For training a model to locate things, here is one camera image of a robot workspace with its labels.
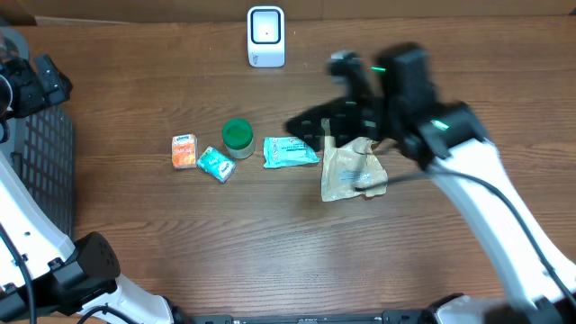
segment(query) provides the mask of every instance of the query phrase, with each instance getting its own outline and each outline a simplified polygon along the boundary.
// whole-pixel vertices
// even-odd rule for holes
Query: snack package
[[[216,148],[208,147],[198,159],[198,167],[225,183],[234,173],[236,164]]]
[[[316,152],[295,137],[264,138],[264,168],[295,167],[318,163]]]
[[[322,201],[333,202],[360,194],[365,194],[367,197],[385,194],[385,185],[365,192],[358,192],[354,189],[355,185],[367,187],[388,180],[388,175],[378,158],[372,155],[370,147],[373,142],[367,138],[357,138],[341,148],[336,148],[334,137],[329,136],[329,121],[322,121],[322,127],[327,134],[324,137],[324,161],[320,186]]]
[[[193,134],[172,138],[172,165],[174,169],[196,167],[198,160],[197,139]]]

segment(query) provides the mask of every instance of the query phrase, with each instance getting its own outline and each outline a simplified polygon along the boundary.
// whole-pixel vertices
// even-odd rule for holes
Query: clear plastic bag
[[[386,193],[386,186],[358,192],[354,186],[368,187],[388,180],[378,158],[372,154],[373,142],[357,138],[336,148],[334,137],[329,136],[329,121],[322,122],[327,136],[324,138],[321,193],[323,202],[352,198],[360,194],[374,197]]]

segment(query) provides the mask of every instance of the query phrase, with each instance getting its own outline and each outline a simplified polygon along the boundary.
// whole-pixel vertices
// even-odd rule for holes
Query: green lid
[[[252,142],[254,134],[250,124],[240,118],[229,120],[222,128],[224,144],[230,149],[244,149]]]

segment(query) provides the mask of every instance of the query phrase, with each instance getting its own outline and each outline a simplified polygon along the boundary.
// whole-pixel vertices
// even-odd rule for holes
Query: white device
[[[258,5],[247,15],[248,62],[254,68],[284,65],[284,12],[274,5]]]

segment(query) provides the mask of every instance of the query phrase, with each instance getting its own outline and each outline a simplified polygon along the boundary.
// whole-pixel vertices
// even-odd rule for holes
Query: cable
[[[109,307],[109,306],[97,306],[89,310],[82,318],[78,321],[77,324],[84,324],[92,315],[96,314],[98,311],[101,311],[102,314],[106,315],[107,312],[111,313],[115,317],[119,318],[120,320],[125,321],[128,324],[138,324],[137,322],[130,319],[128,316],[122,314],[121,312]]]
[[[34,290],[32,289],[32,277],[30,276],[30,272],[28,271],[28,267],[26,263],[22,259],[22,255],[18,252],[18,249],[6,233],[6,230],[0,223],[0,238],[6,244],[8,251],[18,264],[20,268],[20,272],[22,273],[22,277],[24,278],[24,284],[26,285],[26,292],[28,294],[28,308],[30,312],[30,324],[36,324],[37,315],[36,315],[36,303],[34,300]]]
[[[494,194],[495,196],[500,198],[502,200],[502,202],[506,205],[506,207],[508,207],[510,209],[510,211],[512,212],[512,214],[516,218],[516,221],[520,225],[520,228],[522,228],[522,230],[524,231],[524,234],[528,238],[530,245],[532,245],[532,248],[534,249],[534,251],[538,255],[538,258],[540,258],[540,262],[542,263],[542,265],[544,266],[544,268],[546,269],[546,271],[548,272],[548,274],[550,275],[550,277],[552,278],[554,283],[558,286],[558,288],[560,289],[560,291],[562,292],[564,297],[566,297],[566,299],[568,300],[568,302],[572,306],[573,310],[576,311],[576,299],[574,299],[570,290],[564,285],[564,283],[562,282],[560,277],[558,277],[558,274],[556,274],[554,267],[550,264],[550,261],[548,261],[548,259],[544,255],[544,252],[538,246],[538,243],[536,242],[536,239],[534,238],[534,236],[532,236],[532,232],[530,231],[530,228],[526,225],[526,223],[524,222],[524,219],[522,218],[522,216],[520,216],[520,213],[518,212],[516,207],[514,207],[512,202],[506,197],[506,195],[504,193],[502,193],[502,191],[500,191],[494,185],[492,185],[492,184],[490,184],[490,183],[488,183],[488,182],[486,182],[486,181],[484,181],[484,180],[482,180],[476,176],[467,175],[464,173],[447,170],[447,169],[444,169],[443,167],[438,166],[438,165],[436,165],[436,167],[440,167],[442,170],[441,171],[433,171],[433,172],[419,172],[419,173],[408,174],[408,175],[400,175],[400,176],[396,176],[392,179],[388,179],[387,181],[383,181],[379,184],[374,184],[374,185],[370,185],[370,186],[363,187],[363,188],[356,186],[354,189],[356,191],[365,191],[365,190],[377,188],[377,187],[382,186],[382,185],[394,185],[394,184],[405,182],[405,181],[420,180],[420,179],[428,178],[430,176],[457,176],[457,177],[461,177],[461,178],[470,180],[472,182],[475,182],[478,185],[482,185],[483,187],[486,188],[486,190],[488,190],[489,192],[491,192],[492,194]]]

